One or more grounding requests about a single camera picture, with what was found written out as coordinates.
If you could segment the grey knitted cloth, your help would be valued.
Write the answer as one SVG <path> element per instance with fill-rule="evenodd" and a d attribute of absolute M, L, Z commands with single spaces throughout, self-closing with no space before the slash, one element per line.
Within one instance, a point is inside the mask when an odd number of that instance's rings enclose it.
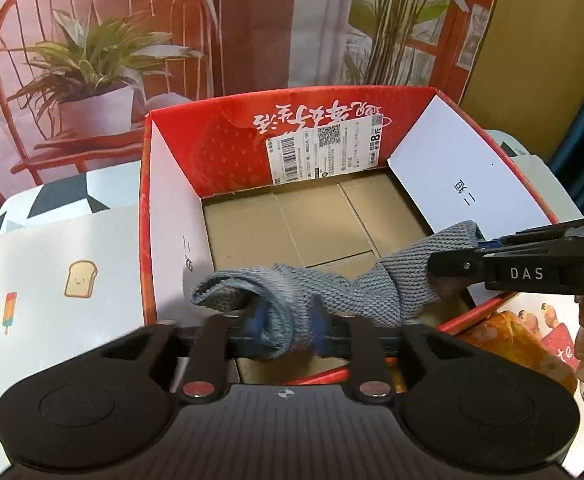
<path fill-rule="evenodd" d="M 243 309 L 256 300 L 265 307 L 260 340 L 265 359 L 309 348 L 316 333 L 319 298 L 330 314 L 353 313 L 381 327 L 396 327 L 422 315 L 430 304 L 467 287 L 460 278 L 434 278 L 430 255 L 476 249 L 483 237 L 478 225 L 461 221 L 441 232 L 383 257 L 353 281 L 340 274 L 277 263 L 216 271 L 193 287 L 190 300 L 219 312 Z"/>

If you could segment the printed living room backdrop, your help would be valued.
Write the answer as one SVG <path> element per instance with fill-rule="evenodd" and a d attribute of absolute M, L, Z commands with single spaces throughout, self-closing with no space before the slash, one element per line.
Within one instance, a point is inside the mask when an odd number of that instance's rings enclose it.
<path fill-rule="evenodd" d="M 324 84 L 459 100 L 495 0 L 0 0 L 0 206 L 140 155 L 150 110 Z"/>

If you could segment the red strawberry cardboard box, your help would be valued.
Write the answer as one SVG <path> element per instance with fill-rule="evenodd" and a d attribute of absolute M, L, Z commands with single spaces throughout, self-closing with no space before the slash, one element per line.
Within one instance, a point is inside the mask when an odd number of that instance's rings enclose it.
<path fill-rule="evenodd" d="M 277 263 L 357 278 L 471 219 L 486 237 L 575 220 L 537 156 L 432 88 L 310 87 L 147 112 L 144 322 L 200 324 L 208 274 Z"/>

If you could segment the cartoon print table cloth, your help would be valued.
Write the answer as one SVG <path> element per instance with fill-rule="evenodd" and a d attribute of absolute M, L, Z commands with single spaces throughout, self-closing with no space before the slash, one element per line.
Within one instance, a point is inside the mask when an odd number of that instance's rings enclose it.
<path fill-rule="evenodd" d="M 30 188 L 0 208 L 0 396 L 19 380 L 152 321 L 198 326 L 190 304 L 216 270 L 307 266 L 357 278 L 457 220 L 434 196 L 422 216 L 385 168 L 201 198 L 158 155 L 152 204 L 161 267 L 142 305 L 140 166 L 126 162 Z M 0 444 L 0 473 L 8 466 Z"/>

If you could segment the yellow wooden board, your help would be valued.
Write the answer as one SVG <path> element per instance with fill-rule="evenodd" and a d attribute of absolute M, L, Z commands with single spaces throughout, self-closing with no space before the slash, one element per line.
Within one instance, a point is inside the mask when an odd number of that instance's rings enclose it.
<path fill-rule="evenodd" d="M 497 0 L 461 100 L 550 159 L 584 101 L 584 0 Z"/>

